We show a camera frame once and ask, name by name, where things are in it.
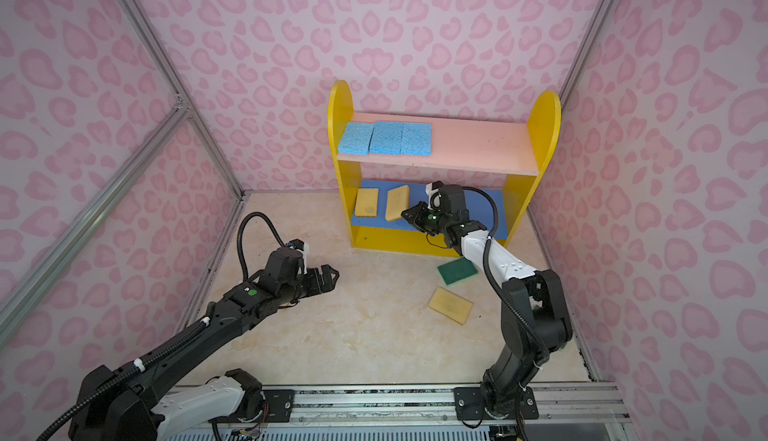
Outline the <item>yellow sponge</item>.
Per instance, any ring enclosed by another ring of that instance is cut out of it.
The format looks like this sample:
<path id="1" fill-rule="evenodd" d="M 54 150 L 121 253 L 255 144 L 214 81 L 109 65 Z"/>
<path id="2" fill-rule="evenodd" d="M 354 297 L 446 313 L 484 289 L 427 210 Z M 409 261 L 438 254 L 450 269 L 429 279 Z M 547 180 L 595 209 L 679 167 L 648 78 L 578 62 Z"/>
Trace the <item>yellow sponge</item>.
<path id="1" fill-rule="evenodd" d="M 410 187 L 402 185 L 387 192 L 385 220 L 395 222 L 402 218 L 402 212 L 410 207 Z"/>

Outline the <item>yellow sponge shelf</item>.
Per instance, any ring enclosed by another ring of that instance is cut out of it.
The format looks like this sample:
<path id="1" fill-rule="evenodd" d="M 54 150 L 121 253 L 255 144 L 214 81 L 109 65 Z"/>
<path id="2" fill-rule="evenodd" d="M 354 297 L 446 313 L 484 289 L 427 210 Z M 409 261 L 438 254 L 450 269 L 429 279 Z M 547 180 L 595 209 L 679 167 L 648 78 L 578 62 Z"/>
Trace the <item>yellow sponge shelf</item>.
<path id="1" fill-rule="evenodd" d="M 358 218 L 376 218 L 378 216 L 378 188 L 360 188 L 356 193 L 354 215 Z"/>

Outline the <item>blue sponge floor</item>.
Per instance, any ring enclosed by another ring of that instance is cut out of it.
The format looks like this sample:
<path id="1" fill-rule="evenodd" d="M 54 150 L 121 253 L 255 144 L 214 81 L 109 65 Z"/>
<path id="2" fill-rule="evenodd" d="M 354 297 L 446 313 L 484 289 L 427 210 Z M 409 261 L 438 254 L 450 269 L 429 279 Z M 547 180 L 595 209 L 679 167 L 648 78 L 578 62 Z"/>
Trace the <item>blue sponge floor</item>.
<path id="1" fill-rule="evenodd" d="M 369 153 L 397 156 L 402 153 L 404 124 L 401 122 L 377 121 L 374 123 L 369 144 Z"/>
<path id="2" fill-rule="evenodd" d="M 432 150 L 432 126 L 429 123 L 403 123 L 400 154 L 429 157 Z"/>

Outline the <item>yellow sponge floor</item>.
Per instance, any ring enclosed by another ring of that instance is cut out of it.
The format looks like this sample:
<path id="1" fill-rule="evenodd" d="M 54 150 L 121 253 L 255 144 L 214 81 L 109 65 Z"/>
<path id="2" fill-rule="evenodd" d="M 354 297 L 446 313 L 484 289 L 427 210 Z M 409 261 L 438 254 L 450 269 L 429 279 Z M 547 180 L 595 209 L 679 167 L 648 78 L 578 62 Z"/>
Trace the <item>yellow sponge floor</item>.
<path id="1" fill-rule="evenodd" d="M 428 307 L 459 325 L 464 325 L 469 318 L 473 303 L 444 288 L 437 288 Z"/>

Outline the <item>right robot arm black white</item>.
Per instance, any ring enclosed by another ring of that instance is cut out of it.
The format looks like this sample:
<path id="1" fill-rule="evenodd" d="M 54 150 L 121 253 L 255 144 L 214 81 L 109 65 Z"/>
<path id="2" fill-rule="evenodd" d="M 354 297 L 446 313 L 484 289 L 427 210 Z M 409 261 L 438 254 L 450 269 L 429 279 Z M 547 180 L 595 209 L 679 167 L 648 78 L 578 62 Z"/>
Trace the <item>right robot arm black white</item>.
<path id="1" fill-rule="evenodd" d="M 501 302 L 504 348 L 480 383 L 480 406 L 467 408 L 465 420 L 482 417 L 518 422 L 539 417 L 529 384 L 573 338 L 562 281 L 551 270 L 539 270 L 517 258 L 499 241 L 500 211 L 493 198 L 474 187 L 433 182 L 427 199 L 402 217 L 428 237 L 441 235 L 483 274 Z"/>

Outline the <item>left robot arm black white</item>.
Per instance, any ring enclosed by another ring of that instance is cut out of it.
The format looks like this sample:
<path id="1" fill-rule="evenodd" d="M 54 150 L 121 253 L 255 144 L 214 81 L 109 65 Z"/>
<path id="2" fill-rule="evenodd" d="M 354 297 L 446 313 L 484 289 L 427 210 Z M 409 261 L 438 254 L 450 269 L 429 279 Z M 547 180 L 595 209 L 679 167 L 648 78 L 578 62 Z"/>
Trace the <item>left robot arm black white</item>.
<path id="1" fill-rule="evenodd" d="M 263 269 L 211 302 L 202 318 L 165 343 L 115 370 L 91 371 L 78 393 L 69 438 L 157 440 L 168 419 L 160 413 L 160 400 L 178 381 L 281 307 L 333 291 L 339 276 L 328 264 L 309 268 L 298 249 L 278 248 Z"/>

